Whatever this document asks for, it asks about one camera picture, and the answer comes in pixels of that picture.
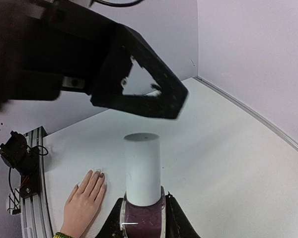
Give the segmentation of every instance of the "black cable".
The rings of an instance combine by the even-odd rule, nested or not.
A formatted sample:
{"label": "black cable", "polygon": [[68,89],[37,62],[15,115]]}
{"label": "black cable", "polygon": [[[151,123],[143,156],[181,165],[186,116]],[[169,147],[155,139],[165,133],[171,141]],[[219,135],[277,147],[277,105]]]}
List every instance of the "black cable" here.
{"label": "black cable", "polygon": [[107,1],[104,1],[104,0],[92,0],[91,1],[91,4],[93,2],[96,2],[96,3],[100,3],[100,4],[103,4],[103,5],[106,5],[106,6],[130,7],[130,6],[136,6],[136,5],[140,4],[143,1],[144,0],[136,0],[136,1],[129,2],[129,3],[113,3],[113,2],[107,2]]}
{"label": "black cable", "polygon": [[14,204],[14,208],[16,208],[16,207],[19,205],[19,203],[20,203],[19,201],[17,201],[18,204],[16,204],[16,203],[14,202],[14,200],[11,199],[11,195],[9,194],[9,208],[11,208],[11,206],[10,206],[10,201],[12,201],[12,203]]}
{"label": "black cable", "polygon": [[16,200],[17,202],[20,202],[20,201],[16,198],[15,193],[14,193],[14,191],[13,191],[13,189],[12,189],[12,186],[11,186],[11,169],[12,169],[12,168],[9,168],[9,187],[10,187],[10,190],[11,190],[11,192],[12,192],[12,194],[13,194],[15,200]]}
{"label": "black cable", "polygon": [[[34,154],[42,155],[42,156],[46,156],[46,155],[49,154],[48,149],[45,148],[43,145],[36,145],[36,146],[34,146],[34,147],[32,147],[32,148],[28,145],[28,147],[29,147],[30,151],[33,152]],[[36,149],[36,148],[42,148],[42,149],[46,150],[46,153],[42,153],[42,154],[41,154],[41,153],[35,152],[35,150],[33,150],[33,149]]]}

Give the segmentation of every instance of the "white wall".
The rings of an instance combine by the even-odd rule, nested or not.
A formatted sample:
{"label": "white wall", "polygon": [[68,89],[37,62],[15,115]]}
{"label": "white wall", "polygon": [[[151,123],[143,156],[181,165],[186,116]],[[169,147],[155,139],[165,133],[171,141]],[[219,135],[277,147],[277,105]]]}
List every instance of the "white wall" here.
{"label": "white wall", "polygon": [[[157,54],[180,78],[198,73],[197,1],[146,0],[127,9],[94,4],[93,10],[139,31]],[[134,67],[126,93],[148,93],[151,77]],[[95,108],[84,94],[64,92],[54,102],[11,102],[0,119],[24,133],[43,125],[48,133],[90,117]]]}
{"label": "white wall", "polygon": [[198,0],[199,76],[298,142],[298,0]]}

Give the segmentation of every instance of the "white table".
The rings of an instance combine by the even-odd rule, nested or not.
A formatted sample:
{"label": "white table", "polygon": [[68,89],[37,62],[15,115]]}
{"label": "white table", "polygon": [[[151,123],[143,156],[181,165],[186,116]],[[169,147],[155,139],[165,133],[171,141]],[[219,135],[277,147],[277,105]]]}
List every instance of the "white table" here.
{"label": "white table", "polygon": [[203,238],[298,238],[298,152],[248,113],[194,79],[178,120],[108,110],[45,138],[45,181],[53,231],[89,169],[106,172],[108,191],[94,238],[125,192],[123,137],[161,137],[162,185]]}

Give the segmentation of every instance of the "bracelet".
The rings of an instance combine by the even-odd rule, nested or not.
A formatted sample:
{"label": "bracelet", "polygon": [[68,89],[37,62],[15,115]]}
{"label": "bracelet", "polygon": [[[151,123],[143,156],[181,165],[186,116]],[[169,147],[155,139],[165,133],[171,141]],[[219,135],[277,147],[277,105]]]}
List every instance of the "bracelet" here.
{"label": "bracelet", "polygon": [[63,233],[60,233],[60,232],[56,232],[56,234],[53,236],[53,238],[72,238],[70,236],[67,236]]}

